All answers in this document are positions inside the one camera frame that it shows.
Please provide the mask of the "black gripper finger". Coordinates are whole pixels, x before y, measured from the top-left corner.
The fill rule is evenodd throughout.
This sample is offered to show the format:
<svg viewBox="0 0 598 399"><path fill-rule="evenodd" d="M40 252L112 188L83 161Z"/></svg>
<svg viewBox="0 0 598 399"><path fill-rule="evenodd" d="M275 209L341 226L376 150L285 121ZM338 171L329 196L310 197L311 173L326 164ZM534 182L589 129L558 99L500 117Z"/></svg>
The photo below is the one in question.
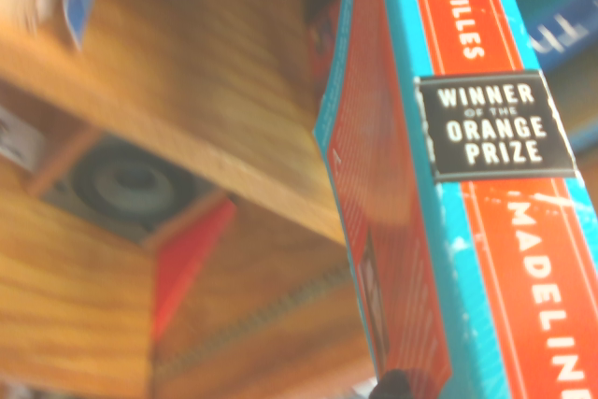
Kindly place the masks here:
<svg viewBox="0 0 598 399"><path fill-rule="evenodd" d="M371 399L413 399L406 373L398 369L386 372L371 391Z"/></svg>

